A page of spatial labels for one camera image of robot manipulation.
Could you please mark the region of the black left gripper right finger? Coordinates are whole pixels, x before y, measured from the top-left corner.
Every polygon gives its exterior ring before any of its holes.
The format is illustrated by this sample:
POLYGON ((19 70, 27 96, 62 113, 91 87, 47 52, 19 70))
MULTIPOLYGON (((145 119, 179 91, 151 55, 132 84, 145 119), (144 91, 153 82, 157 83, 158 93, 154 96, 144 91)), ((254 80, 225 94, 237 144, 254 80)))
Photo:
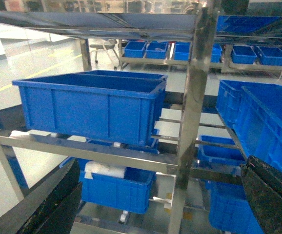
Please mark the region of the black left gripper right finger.
POLYGON ((241 165, 241 179, 249 206, 265 234, 282 234, 282 172, 249 156, 241 165))

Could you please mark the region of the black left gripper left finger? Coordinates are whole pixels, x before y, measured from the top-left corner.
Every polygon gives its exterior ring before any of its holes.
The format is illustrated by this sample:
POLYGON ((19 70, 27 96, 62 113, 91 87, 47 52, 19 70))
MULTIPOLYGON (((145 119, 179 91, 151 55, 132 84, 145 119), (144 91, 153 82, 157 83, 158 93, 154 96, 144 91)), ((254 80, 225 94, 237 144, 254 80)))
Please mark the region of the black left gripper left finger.
POLYGON ((0 234, 68 234, 80 199, 80 167, 73 159, 0 217, 0 234))

